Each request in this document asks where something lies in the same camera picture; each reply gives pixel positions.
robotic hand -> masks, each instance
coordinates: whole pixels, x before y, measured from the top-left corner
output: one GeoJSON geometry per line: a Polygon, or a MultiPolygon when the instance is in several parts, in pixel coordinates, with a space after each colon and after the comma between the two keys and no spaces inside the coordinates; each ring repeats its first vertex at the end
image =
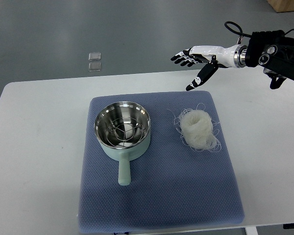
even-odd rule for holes
{"type": "Polygon", "coordinates": [[[240,37],[236,45],[223,48],[219,46],[196,46],[183,50],[171,58],[174,63],[188,67],[206,63],[196,78],[187,86],[192,90],[203,85],[218,68],[243,68],[245,66],[264,67],[264,73],[271,78],[271,89],[279,88],[286,78],[294,80],[294,38],[285,37],[282,30],[253,32],[244,34],[241,27],[234,22],[226,22],[225,27],[240,37]],[[231,29],[235,25],[240,32],[231,29]],[[249,37],[248,46],[241,45],[243,36],[249,37]]]}

table leg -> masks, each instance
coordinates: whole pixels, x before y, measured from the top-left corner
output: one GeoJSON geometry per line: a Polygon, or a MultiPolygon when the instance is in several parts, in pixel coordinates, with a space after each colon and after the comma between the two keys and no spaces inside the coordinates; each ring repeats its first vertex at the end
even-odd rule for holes
{"type": "Polygon", "coordinates": [[[256,227],[246,227],[246,235],[258,235],[256,227]]]}

gray floor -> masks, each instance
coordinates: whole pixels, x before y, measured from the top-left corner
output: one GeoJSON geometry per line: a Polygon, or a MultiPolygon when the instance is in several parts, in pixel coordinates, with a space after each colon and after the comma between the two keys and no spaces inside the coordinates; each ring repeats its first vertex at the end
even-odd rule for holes
{"type": "MultiPolygon", "coordinates": [[[[170,61],[182,49],[236,43],[225,21],[245,33],[288,31],[294,12],[278,14],[266,0],[0,0],[0,94],[17,81],[185,70],[170,61]],[[88,53],[97,51],[102,69],[88,72],[88,53]]],[[[282,225],[258,231],[294,235],[282,225]]]]}

robot finger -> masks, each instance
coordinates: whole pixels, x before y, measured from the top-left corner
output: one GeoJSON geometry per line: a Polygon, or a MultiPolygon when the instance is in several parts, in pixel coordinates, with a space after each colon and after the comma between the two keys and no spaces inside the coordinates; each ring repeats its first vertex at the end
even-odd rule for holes
{"type": "Polygon", "coordinates": [[[181,63],[181,66],[185,66],[185,65],[187,65],[188,63],[190,63],[190,61],[186,60],[186,61],[184,61],[184,62],[181,63]]]}
{"type": "Polygon", "coordinates": [[[174,63],[175,63],[175,64],[178,64],[178,63],[180,63],[180,62],[182,62],[182,61],[184,61],[184,58],[179,58],[179,59],[177,59],[174,63]]]}
{"type": "Polygon", "coordinates": [[[171,60],[174,61],[174,60],[176,60],[176,59],[178,59],[178,58],[181,58],[181,56],[179,56],[179,55],[175,55],[174,57],[171,58],[171,60]]]}

vermicelli bundle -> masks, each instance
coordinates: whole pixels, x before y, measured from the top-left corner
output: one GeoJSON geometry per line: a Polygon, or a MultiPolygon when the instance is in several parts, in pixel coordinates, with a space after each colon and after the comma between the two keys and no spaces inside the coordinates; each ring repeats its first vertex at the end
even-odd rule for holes
{"type": "Polygon", "coordinates": [[[214,125],[209,114],[203,110],[184,109],[174,119],[181,138],[195,150],[220,151],[220,141],[214,135],[214,125]]]}

